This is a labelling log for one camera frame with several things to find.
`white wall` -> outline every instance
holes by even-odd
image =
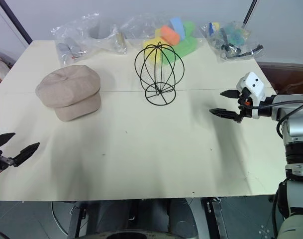
[[[257,61],[303,64],[303,0],[259,0],[247,28],[265,47]]]
[[[6,2],[33,40],[52,39],[50,30],[53,27],[93,12],[112,17],[118,23],[142,12],[166,12],[170,15],[185,16],[201,25],[208,21],[243,21],[251,4],[251,0],[7,0]],[[265,55],[257,58],[258,61],[303,64],[303,0],[259,0],[247,27],[265,47]]]
[[[144,12],[186,16],[197,24],[243,21],[250,0],[7,0],[33,40],[52,39],[50,30],[87,13],[98,12],[122,23]]]
[[[26,49],[27,44],[13,30],[7,16],[3,12],[0,13],[0,56],[13,63]]]

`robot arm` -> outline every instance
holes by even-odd
[[[0,147],[6,144],[15,133],[4,133],[0,135]],[[2,151],[0,150],[0,173],[6,170],[9,166],[18,167],[23,162],[25,162],[29,157],[33,155],[33,153],[37,150],[40,143],[34,143],[21,150],[20,154],[14,158],[7,158],[2,156]]]
[[[240,114],[220,108],[210,112],[237,123],[241,123],[244,117],[258,119],[260,116],[278,121],[276,130],[284,142],[287,165],[286,180],[279,184],[273,209],[278,201],[279,211],[286,220],[279,233],[276,222],[273,222],[274,235],[279,239],[303,239],[303,95],[266,97],[263,82],[253,72],[241,78],[236,88],[221,95],[238,99]]]

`sponge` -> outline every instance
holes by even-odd
[[[181,41],[178,45],[172,46],[172,48],[174,49],[175,53],[177,53],[177,55],[179,55],[182,58],[183,56],[188,55],[189,53],[195,51],[197,48],[197,44],[198,44],[197,39],[192,36],[189,36],[183,41]],[[172,51],[163,49],[163,52],[166,54],[169,62],[175,61],[175,55]],[[165,57],[163,57],[162,59],[164,64],[169,63]]]
[[[191,34],[193,33],[193,31],[196,28],[196,25],[192,21],[185,21],[183,23],[183,27],[185,29],[186,37],[188,37],[188,36],[191,36]]]
[[[158,45],[158,43],[161,42],[161,44],[167,44],[169,45],[164,39],[162,39],[160,36],[154,38],[154,39],[150,39],[148,41],[145,41],[143,43],[143,48],[146,48],[148,45]],[[149,53],[153,50],[154,48],[150,48],[150,49],[146,49],[146,57],[149,55]],[[156,54],[156,50],[154,50],[148,57],[148,59],[152,59],[152,61],[155,59],[155,54]],[[159,62],[161,59],[161,51],[158,50],[157,51],[157,57],[156,57],[156,62]]]
[[[161,36],[165,39],[170,45],[177,45],[180,41],[180,35],[177,34],[173,29],[167,25],[163,25],[161,28]]]
[[[185,29],[183,23],[179,17],[173,17],[170,19],[173,30],[179,34],[180,39],[183,41],[186,38]]]
[[[161,36],[161,29],[160,28],[157,28],[156,30],[155,30],[155,37],[158,37],[158,36]]]

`gray floor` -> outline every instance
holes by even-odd
[[[187,199],[199,231],[200,239],[208,239],[206,218],[199,198]],[[70,210],[73,204],[54,203],[55,214],[61,225],[68,230]],[[267,196],[222,198],[222,212],[229,239],[262,239],[272,235],[271,203]],[[81,236],[86,233],[83,220]],[[0,202],[0,231],[11,239],[65,239],[56,226],[50,202]]]

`green sponge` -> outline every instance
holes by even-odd
[[[183,27],[185,29],[185,35],[186,37],[188,37],[191,36],[191,34],[196,28],[196,25],[192,21],[184,21]]]
[[[172,46],[172,48],[174,49],[175,53],[177,53],[182,58],[185,55],[188,55],[189,53],[195,51],[197,48],[197,43],[198,43],[198,40],[196,38],[194,38],[193,36],[189,36],[189,37],[186,37],[183,41],[181,41],[178,45]],[[172,51],[170,51],[166,48],[163,48],[162,51],[164,54],[166,54],[169,62],[175,61],[175,55]],[[164,64],[169,63],[167,58],[165,56],[163,56],[162,61]]]

